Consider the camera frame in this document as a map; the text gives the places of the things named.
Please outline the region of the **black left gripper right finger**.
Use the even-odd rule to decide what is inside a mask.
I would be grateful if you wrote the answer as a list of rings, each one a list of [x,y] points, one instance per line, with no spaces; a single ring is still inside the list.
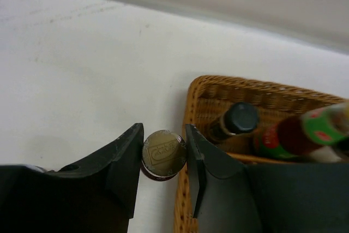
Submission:
[[[348,232],[348,164],[243,164],[185,127],[199,232]]]

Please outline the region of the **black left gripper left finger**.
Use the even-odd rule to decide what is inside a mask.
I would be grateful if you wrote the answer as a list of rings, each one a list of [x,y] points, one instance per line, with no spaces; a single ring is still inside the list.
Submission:
[[[1,166],[1,232],[127,232],[134,216],[144,130],[58,171]]]

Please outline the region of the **yellow label brown bottle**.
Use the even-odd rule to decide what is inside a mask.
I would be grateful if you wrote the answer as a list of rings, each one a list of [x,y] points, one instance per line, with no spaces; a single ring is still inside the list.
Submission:
[[[186,164],[185,140],[169,130],[158,130],[145,139],[142,148],[142,172],[154,181],[175,177]]]

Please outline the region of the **small black cap bottle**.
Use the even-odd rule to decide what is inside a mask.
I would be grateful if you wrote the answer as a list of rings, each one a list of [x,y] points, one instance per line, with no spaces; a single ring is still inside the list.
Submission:
[[[252,133],[258,123],[256,107],[246,102],[234,103],[208,126],[207,139],[220,144],[229,138]]]

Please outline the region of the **yellow cap sauce bottle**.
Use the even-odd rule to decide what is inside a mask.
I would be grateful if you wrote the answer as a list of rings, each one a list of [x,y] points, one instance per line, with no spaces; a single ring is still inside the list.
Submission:
[[[259,156],[320,163],[348,162],[335,146],[348,139],[348,102],[294,115],[257,131],[250,147]]]

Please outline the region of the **brown wicker divided tray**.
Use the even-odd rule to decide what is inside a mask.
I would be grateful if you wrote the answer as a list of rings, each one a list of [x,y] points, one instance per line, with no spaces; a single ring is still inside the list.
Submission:
[[[204,75],[189,86],[182,136],[185,125],[194,124],[206,135],[211,122],[231,104],[244,101],[258,108],[260,126],[267,127],[282,119],[312,109],[339,104],[346,99],[334,95],[279,83],[250,80],[241,77]],[[247,138],[230,138],[223,142],[223,150],[244,164],[285,164],[287,162],[254,156]],[[173,232],[200,232],[197,219],[192,218],[188,168],[179,172],[174,208]]]

